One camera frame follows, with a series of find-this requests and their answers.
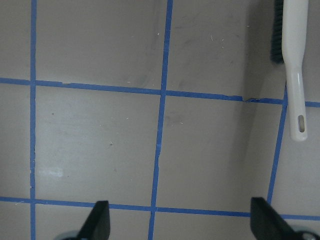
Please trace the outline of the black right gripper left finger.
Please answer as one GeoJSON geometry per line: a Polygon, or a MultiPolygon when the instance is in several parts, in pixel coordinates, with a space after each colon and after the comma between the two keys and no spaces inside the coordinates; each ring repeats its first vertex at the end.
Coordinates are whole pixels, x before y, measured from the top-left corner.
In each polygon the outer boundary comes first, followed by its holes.
{"type": "Polygon", "coordinates": [[[97,201],[76,236],[77,240],[108,240],[111,234],[109,202],[97,201]]]}

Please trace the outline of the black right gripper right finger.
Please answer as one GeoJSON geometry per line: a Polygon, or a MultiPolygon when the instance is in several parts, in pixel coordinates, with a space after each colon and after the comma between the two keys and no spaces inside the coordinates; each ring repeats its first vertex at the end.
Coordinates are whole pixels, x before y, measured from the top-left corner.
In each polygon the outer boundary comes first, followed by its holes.
{"type": "Polygon", "coordinates": [[[296,232],[263,197],[250,200],[250,230],[256,240],[296,240],[296,232]]]}

